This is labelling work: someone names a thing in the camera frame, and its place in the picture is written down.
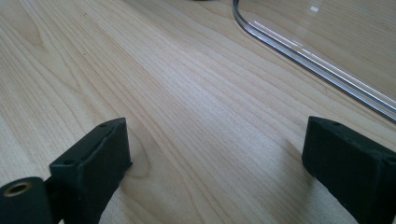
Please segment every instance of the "black rubber pad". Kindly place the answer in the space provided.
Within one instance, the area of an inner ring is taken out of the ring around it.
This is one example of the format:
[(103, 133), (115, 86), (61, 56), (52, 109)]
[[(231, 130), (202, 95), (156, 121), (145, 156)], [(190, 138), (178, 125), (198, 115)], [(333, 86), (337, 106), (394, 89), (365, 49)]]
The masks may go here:
[(303, 164), (359, 223), (392, 223), (395, 152), (343, 124), (310, 117)]

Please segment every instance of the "curved plastic edge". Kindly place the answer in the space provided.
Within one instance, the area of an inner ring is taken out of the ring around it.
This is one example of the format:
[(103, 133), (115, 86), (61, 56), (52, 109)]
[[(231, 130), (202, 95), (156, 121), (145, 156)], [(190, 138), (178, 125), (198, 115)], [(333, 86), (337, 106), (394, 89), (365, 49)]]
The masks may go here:
[(335, 66), (326, 63), (315, 54), (306, 49), (289, 45), (291, 42), (274, 32), (265, 32), (246, 21), (238, 10), (239, 0), (233, 0), (233, 15), (238, 24), (250, 35), (262, 43), (277, 50), (290, 60), (301, 65), (316, 76), (327, 81), (338, 90), (346, 93), (376, 113), (396, 124), (396, 102), (379, 91), (374, 90), (351, 75), (341, 71)]

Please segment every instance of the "dark object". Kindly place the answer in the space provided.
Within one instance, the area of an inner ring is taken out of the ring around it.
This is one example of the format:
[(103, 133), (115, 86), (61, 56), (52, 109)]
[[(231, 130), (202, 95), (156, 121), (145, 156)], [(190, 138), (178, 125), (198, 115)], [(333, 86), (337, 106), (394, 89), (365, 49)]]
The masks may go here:
[(310, 117), (303, 164), (359, 223), (392, 223), (395, 152), (340, 123)]
[(49, 165), (45, 182), (28, 177), (0, 188), (0, 223), (98, 223), (131, 165), (125, 119), (102, 123)]

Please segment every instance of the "brass hole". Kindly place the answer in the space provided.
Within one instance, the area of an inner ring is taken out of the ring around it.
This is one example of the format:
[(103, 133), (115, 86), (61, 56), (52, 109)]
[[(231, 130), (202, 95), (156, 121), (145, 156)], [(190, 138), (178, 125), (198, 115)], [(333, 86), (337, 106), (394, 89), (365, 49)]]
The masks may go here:
[(6, 197), (15, 197), (26, 192), (29, 188), (32, 187), (32, 184), (29, 182), (20, 182), (16, 183), (15, 185), (9, 187), (4, 191), (4, 196)]

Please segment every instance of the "transparent acrylic panel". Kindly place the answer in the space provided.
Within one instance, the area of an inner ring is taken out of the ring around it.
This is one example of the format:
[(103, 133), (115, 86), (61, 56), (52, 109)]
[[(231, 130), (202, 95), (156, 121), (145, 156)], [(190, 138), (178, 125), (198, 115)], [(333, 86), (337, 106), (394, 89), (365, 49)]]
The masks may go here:
[(238, 23), (396, 123), (395, 0), (233, 0)]

